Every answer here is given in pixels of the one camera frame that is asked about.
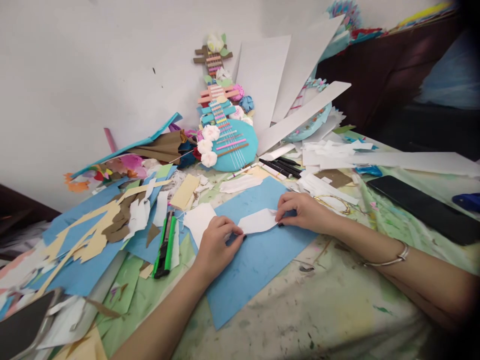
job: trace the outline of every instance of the black phone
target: black phone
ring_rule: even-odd
[[[49,309],[60,301],[62,294],[61,288],[49,291],[0,321],[0,360],[21,359],[39,345],[54,320]]]
[[[379,177],[367,181],[366,184],[438,231],[451,242],[470,245],[480,240],[480,221],[434,199],[394,176]]]

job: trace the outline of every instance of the paper decoration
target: paper decoration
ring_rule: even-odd
[[[134,146],[127,151],[158,161],[173,162],[178,165],[180,163],[179,157],[181,156],[179,147],[184,142],[182,135],[185,136],[185,132],[182,130],[168,132],[160,135],[149,144]]]
[[[158,138],[164,131],[166,128],[169,127],[170,124],[172,123],[176,123],[177,121],[181,120],[182,119],[182,116],[176,112],[167,122],[165,122],[165,124],[163,124],[163,126],[158,129],[158,131],[156,133],[154,133],[152,136],[150,137],[147,137],[146,139],[143,139],[143,140],[140,140],[140,141],[137,141],[137,142],[134,142],[133,144],[127,146],[127,147],[124,147],[110,155],[107,155],[105,156],[104,158],[101,158],[100,160],[88,165],[87,167],[85,167],[84,169],[80,170],[80,171],[77,171],[76,173],[74,173],[71,178],[72,179],[75,179],[77,176],[83,174],[84,172],[86,172],[91,166],[94,166],[96,164],[102,164],[102,163],[105,163],[106,161],[108,161],[109,159],[111,158],[114,158],[114,157],[117,157],[118,155],[120,154],[123,154],[124,152],[126,152],[127,150],[131,149],[131,148],[134,148],[134,147],[138,147],[138,146],[144,146],[144,145],[147,145],[147,144],[150,144],[152,143],[156,138]]]
[[[456,152],[372,152],[356,154],[344,160],[352,164],[371,164],[437,174],[480,177],[480,164]]]
[[[271,121],[281,122],[287,115],[300,89],[304,86],[305,80],[317,66],[344,17],[342,15],[321,21],[314,28],[294,33],[291,36]]]
[[[198,178],[188,174],[171,198],[170,205],[176,209],[185,210],[190,197],[193,195],[195,189],[199,186],[199,183],[200,181]]]
[[[282,80],[282,72],[287,59],[290,38],[290,35],[288,35],[241,43],[236,82],[241,84],[246,94],[251,96],[257,104],[261,104],[256,109],[255,122],[253,123],[257,134],[270,127]]]
[[[67,345],[53,360],[95,359],[107,360],[99,330],[94,326],[81,340]]]
[[[156,227],[161,228],[164,226],[164,220],[167,217],[167,208],[169,205],[168,197],[168,191],[161,191],[158,193],[158,197],[156,199],[156,212],[155,217],[153,218],[153,224]]]
[[[170,271],[180,265],[180,225],[175,223],[175,234],[173,235],[173,248],[171,250]]]
[[[246,174],[235,180],[223,181],[220,184],[219,190],[221,193],[233,194],[245,189],[256,187],[260,185],[262,181],[261,178]]]
[[[319,109],[324,108],[328,103],[333,101],[350,86],[351,84],[347,82],[332,82],[322,92],[320,92],[307,104],[302,106],[294,114],[286,117],[282,122],[279,122],[274,126],[266,128],[258,133],[258,149],[256,151],[257,155],[260,156],[264,154],[268,149],[289,135],[298,126],[307,121]]]
[[[238,227],[243,230],[244,234],[266,232],[278,224],[275,216],[277,216],[277,210],[265,208],[242,217],[238,222]]]
[[[209,103],[220,97],[232,98],[239,95],[238,90],[234,90],[234,86],[231,84],[230,79],[218,80],[217,84],[209,85],[207,90],[201,91],[201,98],[198,99],[199,104]]]
[[[193,62],[195,64],[205,64],[208,70],[208,75],[215,79],[217,70],[224,66],[223,60],[233,57],[233,54],[227,50],[227,44],[220,52],[211,52],[207,45],[203,45],[201,49],[195,50],[196,55],[201,57],[194,57]]]
[[[302,140],[302,143],[305,144],[305,143],[319,142],[325,136],[327,136],[327,134],[329,134],[333,129],[335,129],[344,118],[345,116],[343,116],[342,113],[340,113],[340,115],[337,116],[337,112],[336,111],[334,112],[332,110],[328,115],[325,123],[322,126],[320,126],[320,128],[317,131],[315,131],[311,136],[307,137],[305,140]]]
[[[142,279],[148,279],[150,275],[152,275],[152,271],[154,270],[154,265],[150,264],[146,268],[144,268],[142,271],[140,271],[140,277]]]
[[[210,220],[217,216],[214,208],[208,202],[201,203],[193,210],[188,211],[183,218],[183,225],[190,229],[196,247],[200,249],[204,231],[210,224]]]
[[[267,161],[273,161],[275,159],[278,159],[282,155],[288,153],[290,150],[295,149],[295,145],[293,143],[288,143],[286,145],[283,145],[279,147],[278,149],[265,153],[262,156],[260,156],[260,159],[262,160],[267,160]]]
[[[297,181],[297,184],[301,185],[312,196],[334,195],[337,198],[343,199],[347,203],[353,205],[357,205],[359,203],[358,199],[334,188],[311,173],[306,176],[302,176],[302,178]]]
[[[241,218],[260,210],[276,209],[286,190],[268,177],[260,186],[245,190],[215,211],[238,224]],[[220,329],[254,298],[316,236],[296,226],[274,226],[267,232],[248,235],[233,261],[206,292],[215,329]]]
[[[337,169],[322,170],[316,173],[315,176],[327,184],[330,184],[335,189],[341,188],[352,182],[352,179]]]

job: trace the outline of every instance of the blue cardstock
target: blue cardstock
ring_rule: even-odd
[[[169,179],[174,171],[177,169],[176,166],[172,166],[171,169],[168,172],[168,175],[165,177],[159,177],[156,182],[159,183],[161,181],[165,181]],[[150,179],[154,177],[155,174],[150,176],[149,178],[145,179],[144,184],[148,184]],[[129,253],[132,253],[133,255],[139,257],[140,259],[143,259],[150,264],[154,264],[155,261],[157,260],[157,256],[159,253],[159,248],[160,248],[160,242],[162,241],[162,228],[163,226],[159,227],[160,233],[153,238],[153,240],[150,242],[150,244],[147,247],[147,236],[150,231],[150,227],[152,226],[152,223],[154,222],[155,218],[155,213],[157,212],[157,198],[159,196],[160,190],[162,189],[163,186],[158,186],[153,189],[151,192],[150,197],[148,198],[150,201],[150,204],[153,204],[150,210],[150,216],[148,217],[148,222],[146,224],[146,227],[144,230],[137,231],[135,235],[128,241],[128,244],[125,246],[125,250],[127,250]]]
[[[120,180],[108,186],[106,189],[100,191],[77,206],[72,207],[67,212],[64,212],[63,214],[54,218],[50,227],[42,234],[45,245],[48,246],[53,243],[61,231],[68,228],[83,215],[108,204],[115,195],[120,194],[119,186],[128,180],[129,178],[127,176],[121,178]]]
[[[259,140],[257,139],[257,135],[255,134],[255,130],[253,126],[247,124],[244,121],[236,120],[236,119],[228,119],[227,122],[230,123],[229,127],[231,126],[231,129],[225,130],[224,133],[225,134],[230,133],[235,130],[236,132],[231,135],[227,135],[225,137],[219,137],[217,141],[213,142],[212,151],[217,155],[219,155],[224,152],[227,152],[228,150],[235,149],[245,144],[248,144],[248,146],[242,147],[241,149],[232,151],[228,154],[219,156],[217,158],[216,164],[213,165],[212,167],[215,170],[218,170],[224,173],[238,171],[241,168],[243,168],[246,164],[250,164],[251,162],[253,162],[257,154],[257,148],[259,147]],[[243,134],[243,135],[231,140],[222,141],[225,138],[230,138],[240,134]],[[243,139],[246,139],[246,142],[241,142],[237,145],[224,147],[223,149],[217,150],[217,148],[220,148],[224,145],[234,143]]]
[[[272,177],[249,188],[215,209],[238,224],[240,219],[262,209],[277,209],[287,189]],[[206,296],[215,329],[220,329],[247,302],[287,266],[317,234],[296,226],[274,226],[249,234],[233,261],[213,281]]]
[[[100,254],[87,262],[80,263],[82,260],[78,259],[67,263],[61,268],[46,291],[62,287],[65,289],[65,294],[87,297],[123,245],[123,241],[108,242]],[[52,269],[43,274],[37,281],[27,285],[27,287],[39,290],[53,271]]]

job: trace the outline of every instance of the silver bangle bracelet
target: silver bangle bracelet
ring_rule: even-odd
[[[401,252],[401,254],[396,256],[395,260],[387,261],[387,262],[366,262],[366,261],[364,261],[363,266],[364,267],[367,267],[367,266],[377,266],[377,267],[378,266],[387,266],[387,265],[392,265],[392,264],[396,264],[396,263],[405,261],[407,259],[408,254],[409,254],[410,246],[402,240],[398,240],[398,241],[403,244],[404,248],[403,248],[403,251]]]

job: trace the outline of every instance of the right hand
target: right hand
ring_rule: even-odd
[[[296,216],[283,217],[296,210]],[[275,221],[278,224],[298,226],[318,234],[334,235],[344,218],[320,204],[306,193],[286,192],[278,200]]]
[[[230,233],[237,237],[230,246],[227,246],[225,237]],[[245,237],[244,231],[231,219],[226,216],[214,216],[203,232],[192,267],[210,284],[234,259]]]

